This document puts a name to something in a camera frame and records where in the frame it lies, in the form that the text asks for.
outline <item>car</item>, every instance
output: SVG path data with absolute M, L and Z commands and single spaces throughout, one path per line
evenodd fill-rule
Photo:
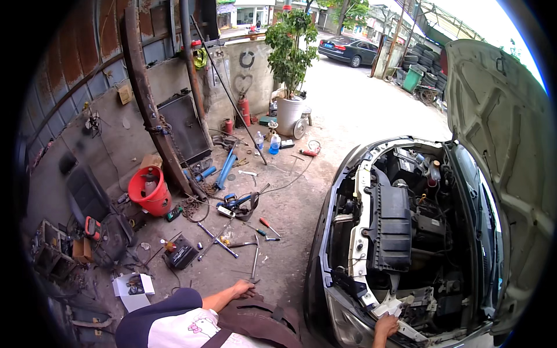
M 317 51 L 340 62 L 350 63 L 357 68 L 371 65 L 377 54 L 377 46 L 363 37 L 340 35 L 319 42 Z
M 371 347 L 386 312 L 399 318 L 387 346 L 458 347 L 488 332 L 498 345 L 541 279 L 557 207 L 550 101 L 494 46 L 446 51 L 453 138 L 356 146 L 326 194 L 303 308 L 336 347 Z

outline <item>engine bay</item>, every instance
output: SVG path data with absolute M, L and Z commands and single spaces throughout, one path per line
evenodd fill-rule
M 369 201 L 355 194 L 358 170 L 362 164 L 337 190 L 331 268 L 354 271 L 353 250 L 333 246 L 350 244 L 369 209 L 369 228 L 362 232 L 367 243 L 359 239 L 355 249 L 367 246 L 365 281 L 378 302 L 395 297 L 399 319 L 422 337 L 465 328 L 471 317 L 470 234 L 444 149 L 395 147 L 381 155 L 363 188 Z

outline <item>green trash bin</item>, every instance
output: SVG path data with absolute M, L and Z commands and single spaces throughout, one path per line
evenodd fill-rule
M 408 74 L 406 75 L 406 79 L 404 79 L 402 88 L 410 93 L 414 93 L 414 89 L 422 79 L 422 76 L 422 70 L 418 69 L 416 65 L 410 65 L 410 69 L 408 69 Z

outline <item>car battery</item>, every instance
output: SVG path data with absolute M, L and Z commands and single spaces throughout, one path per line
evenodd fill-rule
M 169 267 L 184 269 L 197 257 L 199 251 L 182 234 L 176 238 L 174 244 L 176 248 L 173 251 L 164 252 L 164 260 Z
M 395 148 L 387 158 L 387 174 L 389 181 L 403 179 L 410 187 L 414 187 L 422 179 L 422 171 L 416 158 L 408 151 Z

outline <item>potted plant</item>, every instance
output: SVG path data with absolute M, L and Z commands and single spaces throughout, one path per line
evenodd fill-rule
M 284 83 L 285 97 L 277 99 L 277 132 L 292 135 L 294 123 L 302 115 L 304 101 L 296 94 L 303 83 L 311 60 L 318 58 L 315 42 L 317 29 L 311 16 L 300 9 L 277 13 L 278 22 L 267 29 L 265 43 L 273 51 L 267 58 L 274 79 Z

